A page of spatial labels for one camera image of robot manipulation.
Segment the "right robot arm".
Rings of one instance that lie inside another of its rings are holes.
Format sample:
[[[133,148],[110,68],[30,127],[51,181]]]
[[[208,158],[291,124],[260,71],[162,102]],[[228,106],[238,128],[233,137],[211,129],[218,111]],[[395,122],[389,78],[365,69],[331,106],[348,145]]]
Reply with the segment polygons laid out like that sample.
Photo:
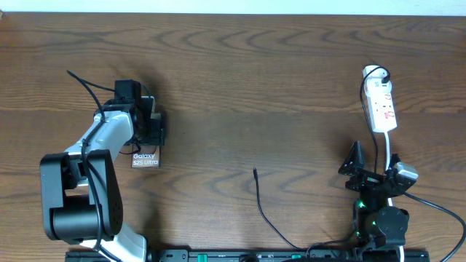
[[[347,175],[345,187],[359,193],[356,201],[356,244],[353,254],[363,260],[369,253],[393,253],[406,243],[409,214],[390,206],[389,198],[400,196],[412,186],[412,180],[402,178],[395,168],[378,174],[365,170],[360,142],[355,141],[347,158],[339,168]]]

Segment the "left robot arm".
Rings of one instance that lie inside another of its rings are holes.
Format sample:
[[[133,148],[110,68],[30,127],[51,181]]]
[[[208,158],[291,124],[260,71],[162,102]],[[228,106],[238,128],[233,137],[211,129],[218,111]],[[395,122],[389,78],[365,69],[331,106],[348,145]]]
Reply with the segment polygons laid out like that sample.
[[[81,245],[110,261],[157,261],[148,240],[123,221],[114,161],[154,121],[152,96],[110,100],[85,134],[39,164],[44,231],[53,241]]]

